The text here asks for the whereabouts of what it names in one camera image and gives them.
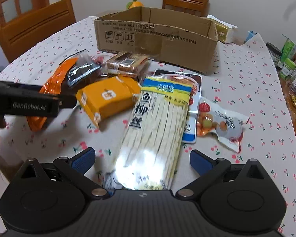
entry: yellow snack package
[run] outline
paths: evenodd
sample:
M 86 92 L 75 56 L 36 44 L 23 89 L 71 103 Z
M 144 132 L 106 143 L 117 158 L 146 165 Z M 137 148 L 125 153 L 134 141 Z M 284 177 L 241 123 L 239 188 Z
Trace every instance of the yellow snack package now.
M 95 126 L 102 119 L 131 108 L 141 91 L 138 83 L 122 75 L 104 79 L 80 89 L 76 98 Z

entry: jar lid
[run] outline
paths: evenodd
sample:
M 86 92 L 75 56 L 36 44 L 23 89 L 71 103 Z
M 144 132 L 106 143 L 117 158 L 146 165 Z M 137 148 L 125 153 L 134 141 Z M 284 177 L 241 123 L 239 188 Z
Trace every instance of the jar lid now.
M 272 53 L 276 54 L 277 56 L 281 57 L 282 56 L 282 52 L 279 50 L 279 48 L 277 48 L 276 46 L 272 45 L 270 42 L 266 43 L 266 47 L 269 51 L 271 51 Z
M 296 68 L 296 64 L 289 58 L 286 58 L 285 64 L 289 66 L 290 69 L 294 70 Z

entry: food package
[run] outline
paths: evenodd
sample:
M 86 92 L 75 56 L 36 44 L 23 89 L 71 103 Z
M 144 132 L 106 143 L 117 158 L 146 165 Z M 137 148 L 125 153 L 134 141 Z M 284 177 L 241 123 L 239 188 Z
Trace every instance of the food package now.
M 215 133 L 218 141 L 229 149 L 240 153 L 243 137 L 242 125 L 248 123 L 249 117 L 221 108 L 218 104 L 201 97 L 197 117 L 197 136 Z
M 76 98 L 95 126 L 111 115 L 130 108 L 140 93 L 138 83 L 125 76 L 115 76 L 90 84 Z
M 92 78 L 92 82 L 94 82 L 103 73 L 101 61 L 103 62 L 104 58 L 97 60 L 93 58 L 92 60 L 92 57 L 88 55 L 86 50 L 76 54 L 74 57 L 77 58 L 77 61 L 66 75 L 66 81 L 70 88 L 87 77 Z
M 235 31 L 237 30 L 237 26 L 226 23 L 222 20 L 217 19 L 213 15 L 208 15 L 207 18 L 211 19 L 217 28 L 218 40 L 223 43 L 231 43 L 234 42 L 235 39 Z
M 62 82 L 64 81 L 68 70 L 77 62 L 77 57 L 72 57 L 60 63 L 54 74 L 45 82 L 39 93 L 60 94 Z M 26 117 L 29 127 L 32 131 L 42 129 L 47 117 Z
M 173 72 L 162 69 L 155 70 L 155 76 L 163 76 L 165 79 L 172 80 L 182 84 L 192 85 L 192 93 L 189 101 L 188 114 L 184 133 L 182 136 L 183 143 L 196 142 L 196 118 L 199 110 L 199 101 L 202 92 L 202 75 L 183 72 Z
M 121 52 L 106 61 L 107 72 L 110 74 L 122 74 L 137 77 L 148 63 L 148 56 Z
M 146 77 L 116 158 L 129 189 L 168 189 L 176 167 L 192 86 Z
M 102 65 L 104 62 L 104 56 L 91 56 L 91 60 L 96 64 L 96 65 Z

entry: glass jar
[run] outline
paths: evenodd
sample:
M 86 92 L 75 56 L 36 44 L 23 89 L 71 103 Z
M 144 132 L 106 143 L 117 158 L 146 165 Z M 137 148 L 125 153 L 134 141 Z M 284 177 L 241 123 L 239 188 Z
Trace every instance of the glass jar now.
M 269 50 L 269 53 L 270 53 L 271 58 L 274 62 L 274 65 L 277 67 L 278 62 L 281 59 L 282 52 L 276 46 L 272 45 L 269 42 L 266 43 L 266 47 Z

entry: candied fruit package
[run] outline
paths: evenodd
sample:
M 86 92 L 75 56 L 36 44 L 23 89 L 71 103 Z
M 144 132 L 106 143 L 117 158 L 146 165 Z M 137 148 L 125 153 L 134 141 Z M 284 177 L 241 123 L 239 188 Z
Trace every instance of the candied fruit package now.
M 197 116 L 197 136 L 215 133 L 218 141 L 229 149 L 240 153 L 243 137 L 242 125 L 249 122 L 249 117 L 221 108 L 217 103 L 201 97 Z

